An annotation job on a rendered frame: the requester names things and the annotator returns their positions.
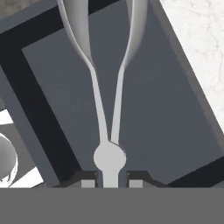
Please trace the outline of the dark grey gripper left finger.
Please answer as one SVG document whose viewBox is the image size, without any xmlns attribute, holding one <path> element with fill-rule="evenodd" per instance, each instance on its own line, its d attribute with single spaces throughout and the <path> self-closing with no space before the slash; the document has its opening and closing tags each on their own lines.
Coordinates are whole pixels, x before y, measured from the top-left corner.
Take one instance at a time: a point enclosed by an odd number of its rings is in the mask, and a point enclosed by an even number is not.
<svg viewBox="0 0 224 224">
<path fill-rule="evenodd" d="M 69 180 L 57 185 L 58 188 L 79 187 L 79 188 L 96 188 L 97 183 L 96 171 L 77 171 Z"/>
</svg>

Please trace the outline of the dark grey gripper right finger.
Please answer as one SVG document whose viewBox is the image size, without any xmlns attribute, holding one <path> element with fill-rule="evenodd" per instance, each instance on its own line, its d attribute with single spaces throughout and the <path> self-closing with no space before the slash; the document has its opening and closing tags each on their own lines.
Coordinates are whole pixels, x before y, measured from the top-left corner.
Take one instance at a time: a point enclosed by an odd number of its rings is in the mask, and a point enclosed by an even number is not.
<svg viewBox="0 0 224 224">
<path fill-rule="evenodd" d="M 128 188 L 166 187 L 166 184 L 153 179 L 147 171 L 127 171 L 127 179 Z"/>
</svg>

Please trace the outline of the grey metal tongs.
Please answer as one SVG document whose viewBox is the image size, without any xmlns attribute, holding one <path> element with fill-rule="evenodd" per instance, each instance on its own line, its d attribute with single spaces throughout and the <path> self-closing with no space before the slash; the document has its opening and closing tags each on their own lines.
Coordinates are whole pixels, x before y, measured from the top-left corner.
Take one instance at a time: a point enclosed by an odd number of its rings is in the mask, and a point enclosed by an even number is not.
<svg viewBox="0 0 224 224">
<path fill-rule="evenodd" d="M 102 186 L 117 188 L 119 172 L 125 166 L 127 156 L 119 146 L 120 121 L 125 70 L 135 57 L 142 42 L 147 20 L 149 0 L 126 0 L 129 13 L 129 40 L 119 68 L 112 128 L 108 129 L 102 106 L 102 98 L 92 58 L 88 29 L 88 0 L 57 0 L 66 34 L 74 50 L 87 65 L 94 90 L 94 102 L 99 126 L 100 144 L 94 151 L 94 164 L 101 171 Z"/>
</svg>

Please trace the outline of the dark grey open drawer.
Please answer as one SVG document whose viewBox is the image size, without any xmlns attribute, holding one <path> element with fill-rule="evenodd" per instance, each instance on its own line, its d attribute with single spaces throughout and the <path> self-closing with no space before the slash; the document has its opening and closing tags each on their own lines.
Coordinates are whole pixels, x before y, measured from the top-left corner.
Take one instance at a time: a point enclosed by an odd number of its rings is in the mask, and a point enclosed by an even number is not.
<svg viewBox="0 0 224 224">
<path fill-rule="evenodd" d="M 126 0 L 88 0 L 88 29 L 107 128 L 130 20 Z M 0 98 L 49 186 L 77 171 L 102 172 L 90 71 L 74 50 L 57 0 L 0 20 Z M 147 171 L 166 187 L 224 181 L 224 135 L 158 0 L 149 0 L 143 39 L 125 70 L 119 146 L 127 171 Z"/>
</svg>

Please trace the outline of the grey round metal object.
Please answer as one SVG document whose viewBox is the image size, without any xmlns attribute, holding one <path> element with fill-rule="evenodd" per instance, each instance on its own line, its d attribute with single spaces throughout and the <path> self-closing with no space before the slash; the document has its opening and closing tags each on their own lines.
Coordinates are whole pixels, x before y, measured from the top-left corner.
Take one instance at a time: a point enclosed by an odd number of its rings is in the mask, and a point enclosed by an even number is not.
<svg viewBox="0 0 224 224">
<path fill-rule="evenodd" d="M 0 133 L 0 188 L 9 187 L 18 172 L 18 154 L 11 141 Z"/>
</svg>

